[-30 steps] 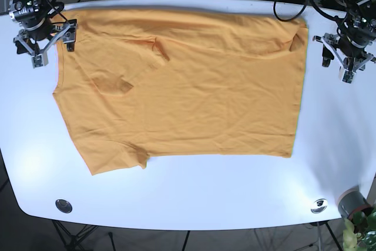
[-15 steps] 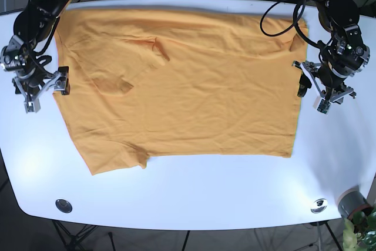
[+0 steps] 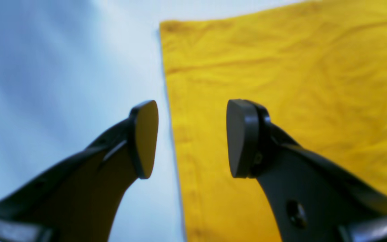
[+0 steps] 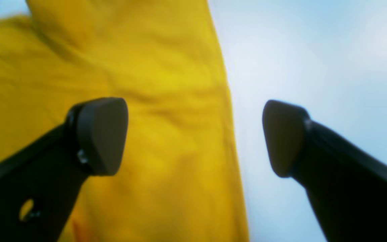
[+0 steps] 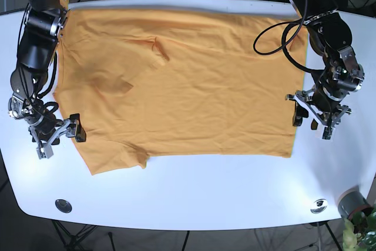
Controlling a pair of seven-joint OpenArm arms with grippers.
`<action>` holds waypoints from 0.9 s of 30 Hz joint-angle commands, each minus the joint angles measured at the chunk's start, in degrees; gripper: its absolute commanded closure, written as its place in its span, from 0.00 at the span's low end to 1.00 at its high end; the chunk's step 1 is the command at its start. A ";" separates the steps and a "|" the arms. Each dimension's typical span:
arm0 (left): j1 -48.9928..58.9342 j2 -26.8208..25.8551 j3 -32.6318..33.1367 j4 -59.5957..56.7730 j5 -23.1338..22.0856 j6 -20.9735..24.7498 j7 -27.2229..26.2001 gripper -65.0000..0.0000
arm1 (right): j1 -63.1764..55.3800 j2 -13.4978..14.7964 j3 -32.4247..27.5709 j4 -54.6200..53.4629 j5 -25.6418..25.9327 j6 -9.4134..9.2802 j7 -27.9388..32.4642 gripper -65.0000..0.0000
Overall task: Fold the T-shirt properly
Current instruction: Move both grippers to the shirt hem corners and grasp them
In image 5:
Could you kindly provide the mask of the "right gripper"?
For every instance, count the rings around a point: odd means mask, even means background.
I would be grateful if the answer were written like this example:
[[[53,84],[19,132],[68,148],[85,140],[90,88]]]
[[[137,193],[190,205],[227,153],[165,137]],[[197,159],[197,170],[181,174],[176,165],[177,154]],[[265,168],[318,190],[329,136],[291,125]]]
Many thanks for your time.
[[[52,147],[60,143],[60,136],[73,138],[76,142],[86,142],[86,132],[80,121],[80,114],[71,114],[64,121],[57,119],[54,112],[58,110],[57,102],[44,103],[46,92],[33,94],[31,101],[14,92],[8,102],[10,117],[25,120],[29,125],[32,141],[37,144],[39,159],[53,156]]]

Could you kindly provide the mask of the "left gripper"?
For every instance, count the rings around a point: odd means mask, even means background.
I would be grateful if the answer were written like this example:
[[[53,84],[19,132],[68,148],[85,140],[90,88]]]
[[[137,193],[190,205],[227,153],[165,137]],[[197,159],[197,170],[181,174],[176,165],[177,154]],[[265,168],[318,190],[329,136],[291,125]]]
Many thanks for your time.
[[[310,69],[314,79],[314,92],[296,91],[287,94],[286,100],[294,102],[293,126],[299,127],[304,118],[313,115],[311,129],[319,139],[330,140],[345,114],[352,114],[349,107],[339,107],[341,101],[350,93],[359,91],[365,78],[363,67],[358,64],[348,71],[343,63],[324,69]]]

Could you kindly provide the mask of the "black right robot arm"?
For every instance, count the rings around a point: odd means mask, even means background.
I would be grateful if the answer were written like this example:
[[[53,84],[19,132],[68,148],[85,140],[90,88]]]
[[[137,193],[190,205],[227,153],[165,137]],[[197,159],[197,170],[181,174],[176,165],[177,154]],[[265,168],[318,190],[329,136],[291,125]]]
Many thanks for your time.
[[[25,120],[40,159],[53,156],[53,146],[61,136],[86,141],[80,115],[61,120],[55,116],[57,102],[43,102],[55,82],[57,47],[68,20],[69,0],[28,0],[18,34],[16,67],[10,83],[13,94],[8,112],[15,120]]]

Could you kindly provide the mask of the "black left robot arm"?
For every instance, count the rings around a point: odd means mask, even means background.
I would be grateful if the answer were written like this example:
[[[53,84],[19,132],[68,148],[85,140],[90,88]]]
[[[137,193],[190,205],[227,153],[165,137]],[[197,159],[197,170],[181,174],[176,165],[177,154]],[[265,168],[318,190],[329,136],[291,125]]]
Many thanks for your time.
[[[301,126],[303,120],[312,115],[311,130],[319,131],[321,139],[330,140],[341,118],[351,114],[351,109],[341,102],[351,92],[361,89],[364,69],[356,60],[351,29],[340,17],[335,0],[289,1],[301,18],[283,23],[286,28],[280,47],[257,54],[268,56],[282,51],[297,69],[311,75],[314,81],[311,89],[286,95],[295,105],[293,126]],[[308,30],[312,49],[323,59],[323,69],[311,69],[298,63],[287,49],[303,27]]]

